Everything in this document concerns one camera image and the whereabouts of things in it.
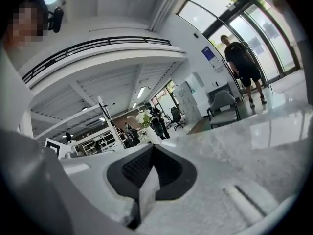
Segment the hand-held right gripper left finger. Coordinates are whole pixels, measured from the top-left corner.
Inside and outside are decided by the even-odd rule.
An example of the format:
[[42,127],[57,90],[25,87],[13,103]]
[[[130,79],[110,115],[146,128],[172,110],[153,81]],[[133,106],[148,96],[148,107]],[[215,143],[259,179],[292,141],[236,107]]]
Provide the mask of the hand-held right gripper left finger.
[[149,144],[108,167],[107,179],[117,194],[139,199],[139,190],[154,166],[153,150]]

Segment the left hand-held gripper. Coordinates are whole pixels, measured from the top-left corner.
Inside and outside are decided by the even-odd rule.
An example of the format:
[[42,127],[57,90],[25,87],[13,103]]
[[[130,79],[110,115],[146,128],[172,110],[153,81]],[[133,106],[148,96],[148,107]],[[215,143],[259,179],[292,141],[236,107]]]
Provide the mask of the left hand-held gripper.
[[74,152],[72,146],[59,143],[49,138],[46,138],[45,140],[45,147],[53,149],[58,159],[69,159],[78,157],[77,152]]

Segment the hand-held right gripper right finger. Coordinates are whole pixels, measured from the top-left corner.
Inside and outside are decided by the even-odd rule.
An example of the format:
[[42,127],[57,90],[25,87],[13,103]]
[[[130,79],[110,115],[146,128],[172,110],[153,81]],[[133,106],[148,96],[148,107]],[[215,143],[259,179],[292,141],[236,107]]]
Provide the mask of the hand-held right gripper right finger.
[[153,147],[153,161],[160,185],[156,192],[157,201],[179,199],[191,189],[197,179],[196,167],[189,160],[160,145]]

